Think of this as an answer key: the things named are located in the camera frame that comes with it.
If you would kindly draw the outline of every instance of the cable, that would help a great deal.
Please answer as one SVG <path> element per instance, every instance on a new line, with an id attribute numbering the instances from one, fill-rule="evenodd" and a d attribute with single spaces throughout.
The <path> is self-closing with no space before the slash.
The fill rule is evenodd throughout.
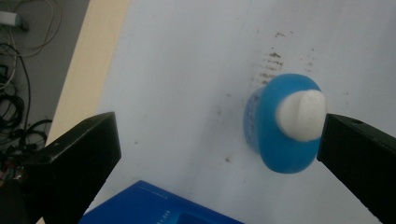
<path id="1" fill-rule="evenodd" d="M 38 46 L 33 46 L 33 47 L 26 47 L 26 49 L 36 49 L 36 51 L 34 51 L 34 52 L 31 52 L 31 53 L 27 53 L 27 54 L 16 54 L 16 56 L 22 56 L 22 57 L 31 57 L 31 56 L 34 56 L 34 55 L 37 55 L 37 53 L 39 53 L 56 35 L 57 35 L 57 33 L 58 33 L 58 31 L 59 31 L 59 27 L 61 26 L 61 22 L 62 22 L 62 17 L 63 17 L 63 14 L 62 14 L 62 6 L 61 6 L 61 4 L 59 4 L 58 3 L 58 1 L 55 1 L 55 0 L 52 0 L 52 2 L 56 5 L 56 7 L 57 8 L 59 8 L 59 20 L 58 20 L 58 22 L 57 22 L 57 25 L 56 25 L 56 28 L 55 28 L 55 31 L 53 32 L 54 34 L 52 35 L 52 36 L 50 36 L 49 37 L 49 35 L 50 35 L 50 27 L 51 27 L 51 25 L 53 24 L 53 21 L 54 21 L 54 7 L 53 7 L 53 5 L 52 5 L 52 3 L 49 1 L 49 0 L 36 0 L 36 1 L 43 1 L 43 2 L 45 2 L 49 7 L 50 7 L 50 9 L 51 9 L 51 15 L 50 15 L 50 20 L 49 20 L 49 23 L 48 23 L 48 28 L 47 28 L 47 31 L 46 31 L 46 34 L 45 34 L 45 37 L 44 37 L 44 40 L 43 40 L 43 43 L 42 44 L 40 44 L 40 45 L 38 45 Z M 21 1 L 21 2 L 18 2 L 15 6 L 14 6 L 14 8 L 12 9 L 12 11 L 13 12 L 15 12 L 15 10 L 17 9 L 17 7 L 21 4 L 21 3 L 29 3 L 29 2 L 33 2 L 33 1 Z M 15 40 L 14 40 L 14 36 L 13 36 L 13 34 L 12 34 L 12 32 L 10 31 L 10 37 L 11 37 L 11 40 L 12 40 L 12 42 L 13 42 L 13 46 L 14 46 L 14 48 L 15 48 Z"/>
<path id="2" fill-rule="evenodd" d="M 2 1 L 0 1 L 0 3 L 4 3 L 4 4 L 7 6 L 8 11 L 11 11 L 11 6 L 9 5 L 9 2 L 8 2 L 8 1 L 2 0 Z"/>
<path id="3" fill-rule="evenodd" d="M 1 29 L 3 30 L 3 33 L 7 35 L 7 43 L 11 43 L 11 36 L 9 36 L 9 33 L 7 32 L 6 28 L 4 28 L 4 25 L 1 26 Z"/>
<path id="4" fill-rule="evenodd" d="M 18 58 L 21 61 L 23 72 L 24 72 L 24 74 L 26 76 L 27 90 L 28 90 L 28 101 L 27 101 L 26 117 L 25 117 L 24 126 L 23 126 L 23 129 L 26 130 L 26 128 L 27 128 L 27 120 L 29 118 L 29 112 L 30 112 L 30 103 L 31 103 L 30 79 L 29 79 L 29 75 L 27 73 L 26 65 L 24 63 L 24 60 L 23 60 L 22 56 L 20 55 L 20 53 L 16 49 L 14 49 L 14 47 L 10 46 L 9 44 L 0 44 L 0 46 L 7 46 L 9 49 L 12 49 L 12 50 L 15 51 L 15 53 L 18 55 Z"/>
<path id="5" fill-rule="evenodd" d="M 15 84 L 11 81 L 9 84 L 0 91 L 0 94 L 6 94 L 6 95 L 16 95 L 18 92 L 17 87 Z"/>
<path id="6" fill-rule="evenodd" d="M 26 146 L 26 138 L 31 135 L 31 134 L 38 134 L 41 136 L 41 138 L 44 140 L 44 142 L 47 141 L 47 135 L 45 134 L 45 132 L 40 132 L 40 131 L 36 131 L 35 128 L 37 126 L 43 125 L 43 124 L 47 124 L 47 123 L 52 123 L 51 119 L 43 119 L 40 120 L 38 122 L 36 122 L 35 124 L 33 124 L 32 126 L 29 127 L 29 129 L 27 129 L 24 134 L 21 136 L 20 138 L 20 146 Z"/>
<path id="7" fill-rule="evenodd" d="M 1 115 L 0 118 L 1 131 L 14 129 L 18 127 L 23 117 L 23 108 L 24 108 L 23 100 L 19 96 L 2 95 L 0 96 L 0 105 L 4 102 L 8 102 L 8 107 L 6 112 L 3 115 Z M 14 111 L 13 113 L 7 116 L 9 109 L 11 108 L 12 105 L 14 106 Z"/>
<path id="8" fill-rule="evenodd" d="M 3 31 L 5 31 L 5 33 L 7 34 L 7 30 L 2 26 L 1 27 L 2 29 L 3 29 Z M 12 43 L 12 46 L 15 48 L 15 41 L 14 41 L 14 38 L 13 38 L 13 36 L 12 36 L 12 32 L 11 32 L 11 28 L 9 28 L 8 27 L 8 29 L 9 29 L 9 32 L 11 33 L 11 35 L 9 35 L 9 34 L 7 34 L 7 37 L 8 37 L 8 44 L 10 44 L 10 42 Z M 14 64 L 13 64 L 13 68 L 12 68 L 12 71 L 11 71 L 11 73 L 10 73 L 10 76 L 9 76 L 9 79 L 7 80 L 7 82 L 6 83 L 0 83 L 0 90 L 3 90 L 3 89 L 5 89 L 10 83 L 11 83 L 11 80 L 14 78 L 14 76 L 15 76 L 15 71 L 16 71 L 16 67 L 17 67 L 17 56 L 16 55 L 10 55 L 10 56 L 13 56 L 14 57 Z"/>

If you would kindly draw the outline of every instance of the blue box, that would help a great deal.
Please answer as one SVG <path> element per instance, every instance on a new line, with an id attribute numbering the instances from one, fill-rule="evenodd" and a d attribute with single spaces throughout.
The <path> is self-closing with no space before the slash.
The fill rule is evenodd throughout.
<path id="1" fill-rule="evenodd" d="M 138 181 L 87 213 L 79 224 L 240 224 L 171 192 Z"/>

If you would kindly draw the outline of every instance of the white knob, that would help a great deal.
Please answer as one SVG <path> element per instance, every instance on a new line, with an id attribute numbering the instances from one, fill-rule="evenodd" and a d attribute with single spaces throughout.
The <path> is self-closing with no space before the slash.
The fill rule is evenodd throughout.
<path id="1" fill-rule="evenodd" d="M 321 91 L 297 91 L 279 104 L 276 122 L 286 136 L 308 142 L 321 137 L 327 112 Z"/>

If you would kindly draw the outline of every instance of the floor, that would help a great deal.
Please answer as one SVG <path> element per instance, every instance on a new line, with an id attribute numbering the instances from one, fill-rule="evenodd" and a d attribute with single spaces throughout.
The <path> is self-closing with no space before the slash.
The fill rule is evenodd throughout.
<path id="1" fill-rule="evenodd" d="M 13 5 L 12 2 L 0 2 L 0 10 L 8 11 L 9 8 L 15 8 L 15 11 L 29 26 L 27 32 L 19 28 L 11 29 L 17 49 L 21 55 L 25 55 L 23 59 L 30 79 L 31 106 L 28 126 L 42 119 L 53 119 L 88 4 L 89 0 L 69 0 L 59 3 L 55 0 L 43 0 L 19 5 Z M 47 39 L 53 36 L 51 41 L 43 48 L 31 48 L 43 44 L 47 31 Z M 0 38 L 3 43 L 8 42 L 8 27 L 3 27 Z M 6 64 L 12 68 L 13 58 L 0 56 L 0 64 Z M 13 82 L 18 95 L 25 103 L 23 112 L 25 114 L 28 104 L 28 87 L 20 61 L 17 63 Z"/>

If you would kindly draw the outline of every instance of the blue container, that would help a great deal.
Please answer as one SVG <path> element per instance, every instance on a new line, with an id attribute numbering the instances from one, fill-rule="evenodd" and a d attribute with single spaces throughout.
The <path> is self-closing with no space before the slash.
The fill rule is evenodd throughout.
<path id="1" fill-rule="evenodd" d="M 264 163 L 275 172 L 293 174 L 302 171 L 318 153 L 320 138 L 300 142 L 285 134 L 276 124 L 279 104 L 297 91 L 320 91 L 309 77 L 285 74 L 273 78 L 252 94 L 244 115 L 247 143 L 262 155 Z"/>

